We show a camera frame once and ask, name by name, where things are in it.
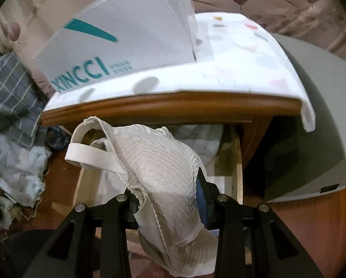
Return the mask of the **beige ribbed bra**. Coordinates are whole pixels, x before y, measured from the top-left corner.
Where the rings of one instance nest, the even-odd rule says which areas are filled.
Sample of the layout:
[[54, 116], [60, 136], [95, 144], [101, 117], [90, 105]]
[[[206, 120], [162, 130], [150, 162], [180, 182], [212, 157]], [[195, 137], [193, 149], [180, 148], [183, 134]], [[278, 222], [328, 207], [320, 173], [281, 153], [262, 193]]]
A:
[[145, 253], [174, 276], [211, 274], [218, 240], [201, 223], [196, 178], [205, 172], [198, 154], [165, 127], [112, 127], [85, 119], [72, 133], [65, 156], [81, 167], [76, 198], [90, 206], [129, 190]]

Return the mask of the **light wooden drawer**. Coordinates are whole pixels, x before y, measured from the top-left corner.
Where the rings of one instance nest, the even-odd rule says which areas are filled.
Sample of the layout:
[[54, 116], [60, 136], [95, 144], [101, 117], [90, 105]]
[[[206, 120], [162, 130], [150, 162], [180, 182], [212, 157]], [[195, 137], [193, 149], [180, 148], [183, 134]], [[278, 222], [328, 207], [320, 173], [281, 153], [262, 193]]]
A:
[[[150, 126], [150, 128], [153, 129], [161, 127], [164, 126]], [[223, 134], [218, 152], [214, 159], [208, 165], [204, 165], [204, 167], [206, 170], [203, 174], [207, 181], [214, 183], [221, 193], [224, 193], [239, 202], [242, 201], [242, 156], [239, 138], [233, 129], [225, 129], [223, 127]], [[76, 190], [80, 180], [81, 172], [78, 178]], [[84, 203], [77, 200], [76, 192], [73, 202], [74, 204]], [[216, 232], [209, 232], [216, 238], [218, 237]]]

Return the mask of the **white green patterned cloth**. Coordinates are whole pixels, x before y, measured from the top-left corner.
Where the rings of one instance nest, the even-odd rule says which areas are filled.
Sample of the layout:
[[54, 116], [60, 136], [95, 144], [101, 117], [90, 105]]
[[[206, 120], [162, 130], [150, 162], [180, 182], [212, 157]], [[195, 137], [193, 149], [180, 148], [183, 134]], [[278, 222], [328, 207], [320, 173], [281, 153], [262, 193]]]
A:
[[37, 209], [45, 190], [44, 172], [51, 151], [45, 146], [25, 149], [0, 134], [0, 230], [7, 230], [14, 218], [30, 220], [21, 208]]

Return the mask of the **dark blue snack bag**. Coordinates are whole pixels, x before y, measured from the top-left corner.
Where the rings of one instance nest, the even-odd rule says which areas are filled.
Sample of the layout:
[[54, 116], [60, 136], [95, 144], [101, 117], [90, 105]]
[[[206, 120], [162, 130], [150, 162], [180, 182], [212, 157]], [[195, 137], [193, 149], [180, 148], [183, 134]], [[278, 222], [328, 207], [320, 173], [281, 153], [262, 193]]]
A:
[[53, 150], [62, 150], [69, 144], [69, 134], [59, 126], [52, 126], [47, 129], [46, 145]]

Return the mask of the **brown wooden nightstand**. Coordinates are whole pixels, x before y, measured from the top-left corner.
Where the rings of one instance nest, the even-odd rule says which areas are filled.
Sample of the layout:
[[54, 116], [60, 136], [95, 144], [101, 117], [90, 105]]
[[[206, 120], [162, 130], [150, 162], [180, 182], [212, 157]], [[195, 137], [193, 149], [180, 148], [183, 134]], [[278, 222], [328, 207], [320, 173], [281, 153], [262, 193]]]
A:
[[130, 124], [243, 125], [242, 165], [246, 166], [275, 116], [298, 116], [297, 98], [229, 92], [177, 92], [137, 95], [84, 102], [44, 111], [45, 126], [74, 129], [83, 119], [97, 116], [113, 126]]

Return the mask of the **grey plaid cloth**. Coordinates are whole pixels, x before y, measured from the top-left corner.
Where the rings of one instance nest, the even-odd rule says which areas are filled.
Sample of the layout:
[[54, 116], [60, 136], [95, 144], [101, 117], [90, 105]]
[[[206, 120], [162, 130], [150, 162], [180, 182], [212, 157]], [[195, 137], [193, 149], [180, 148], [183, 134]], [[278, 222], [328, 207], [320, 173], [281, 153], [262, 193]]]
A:
[[48, 98], [16, 53], [0, 54], [0, 133], [30, 149], [45, 137], [40, 117]]

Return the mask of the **white dotted table cover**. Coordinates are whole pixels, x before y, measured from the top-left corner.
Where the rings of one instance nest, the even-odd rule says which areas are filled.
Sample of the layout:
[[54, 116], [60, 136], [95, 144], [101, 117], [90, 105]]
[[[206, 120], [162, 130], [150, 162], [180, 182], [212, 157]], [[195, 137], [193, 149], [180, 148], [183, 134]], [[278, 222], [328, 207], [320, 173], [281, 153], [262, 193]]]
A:
[[196, 15], [196, 59], [152, 68], [55, 94], [46, 110], [82, 102], [179, 91], [233, 92], [301, 100], [303, 127], [311, 132], [316, 116], [305, 88], [276, 39], [241, 14]]

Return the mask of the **white XINCCI shoe box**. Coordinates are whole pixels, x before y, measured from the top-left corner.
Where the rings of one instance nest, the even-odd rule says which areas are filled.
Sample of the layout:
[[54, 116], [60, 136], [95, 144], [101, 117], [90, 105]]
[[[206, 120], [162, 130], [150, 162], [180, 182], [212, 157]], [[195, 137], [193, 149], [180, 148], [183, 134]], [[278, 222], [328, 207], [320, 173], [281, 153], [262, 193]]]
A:
[[192, 0], [97, 0], [58, 29], [34, 59], [61, 94], [194, 62], [196, 33]]

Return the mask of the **pink leaf-print bed sheet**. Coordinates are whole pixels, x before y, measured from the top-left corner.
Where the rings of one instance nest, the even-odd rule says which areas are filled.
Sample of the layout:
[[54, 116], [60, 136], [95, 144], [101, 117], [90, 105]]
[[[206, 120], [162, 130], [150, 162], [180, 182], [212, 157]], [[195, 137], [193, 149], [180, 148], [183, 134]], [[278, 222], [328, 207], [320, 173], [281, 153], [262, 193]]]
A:
[[[35, 67], [36, 51], [95, 0], [1, 0], [0, 52], [15, 51], [38, 86], [54, 89]], [[193, 0], [196, 12], [241, 13], [268, 32], [291, 36], [346, 60], [346, 0]]]

